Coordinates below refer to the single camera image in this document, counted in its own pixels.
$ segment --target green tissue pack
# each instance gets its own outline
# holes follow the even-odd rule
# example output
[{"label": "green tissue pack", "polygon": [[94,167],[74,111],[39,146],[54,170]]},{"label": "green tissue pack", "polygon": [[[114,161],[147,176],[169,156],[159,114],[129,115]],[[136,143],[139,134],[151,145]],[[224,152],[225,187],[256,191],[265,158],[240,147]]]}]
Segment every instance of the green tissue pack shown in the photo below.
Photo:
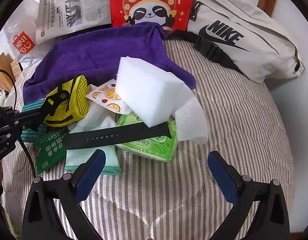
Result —
[{"label": "green tissue pack", "polygon": [[[122,115],[119,118],[117,126],[134,124],[142,122],[142,120],[134,114]],[[145,158],[169,162],[172,160],[177,146],[176,122],[173,118],[168,121],[168,127],[171,133],[171,139],[167,136],[159,136],[150,139],[117,144],[117,146],[125,151],[134,152]]]},{"label": "green tissue pack", "polygon": [[33,143],[37,174],[58,163],[66,157],[67,150],[63,147],[63,137],[69,133],[67,127],[53,129]]}]

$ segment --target newspaper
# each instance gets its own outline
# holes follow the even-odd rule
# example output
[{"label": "newspaper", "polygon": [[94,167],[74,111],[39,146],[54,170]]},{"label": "newspaper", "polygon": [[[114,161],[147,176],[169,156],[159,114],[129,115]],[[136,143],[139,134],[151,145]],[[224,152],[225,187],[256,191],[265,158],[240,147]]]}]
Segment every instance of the newspaper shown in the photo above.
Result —
[{"label": "newspaper", "polygon": [[109,0],[40,0],[36,43],[109,23]]}]

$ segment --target orange slice illustration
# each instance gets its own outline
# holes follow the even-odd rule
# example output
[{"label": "orange slice illustration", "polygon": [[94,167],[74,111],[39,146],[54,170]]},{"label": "orange slice illustration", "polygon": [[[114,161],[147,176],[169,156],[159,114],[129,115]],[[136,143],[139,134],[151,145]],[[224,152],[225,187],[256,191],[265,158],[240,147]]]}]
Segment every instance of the orange slice illustration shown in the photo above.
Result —
[{"label": "orange slice illustration", "polygon": [[104,87],[101,87],[99,90],[105,91],[105,90],[107,90],[107,89],[108,89],[108,87],[107,87],[107,86],[104,86]]},{"label": "orange slice illustration", "polygon": [[116,94],[115,89],[109,89],[105,92],[105,96],[111,100],[121,99],[119,95]]},{"label": "orange slice illustration", "polygon": [[93,98],[96,98],[99,94],[101,94],[101,92],[95,92],[95,93],[93,93]]},{"label": "orange slice illustration", "polygon": [[109,104],[107,105],[108,107],[114,109],[115,111],[117,111],[118,113],[121,111],[121,108],[119,107],[119,105],[117,104]]}]

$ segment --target nike logo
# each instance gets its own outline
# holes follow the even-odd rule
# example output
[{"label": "nike logo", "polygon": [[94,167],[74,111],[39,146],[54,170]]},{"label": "nike logo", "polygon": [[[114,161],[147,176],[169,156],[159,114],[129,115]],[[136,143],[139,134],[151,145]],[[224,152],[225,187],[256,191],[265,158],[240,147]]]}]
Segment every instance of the nike logo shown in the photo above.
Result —
[{"label": "nike logo", "polygon": [[[207,31],[211,31],[215,35],[219,36],[220,39],[207,34]],[[244,36],[219,20],[215,21],[211,25],[204,26],[198,34],[209,41],[225,44],[249,52],[248,50],[235,45],[234,42],[239,41],[241,38],[244,38]]]}]

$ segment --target panda face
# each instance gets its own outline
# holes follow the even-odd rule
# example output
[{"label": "panda face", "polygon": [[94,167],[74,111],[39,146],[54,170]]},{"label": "panda face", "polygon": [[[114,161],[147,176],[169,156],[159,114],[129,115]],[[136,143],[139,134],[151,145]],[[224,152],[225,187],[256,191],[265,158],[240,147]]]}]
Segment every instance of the panda face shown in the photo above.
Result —
[{"label": "panda face", "polygon": [[168,6],[163,3],[147,2],[131,10],[129,13],[135,18],[135,23],[155,22],[163,25],[169,16],[169,10]]}]

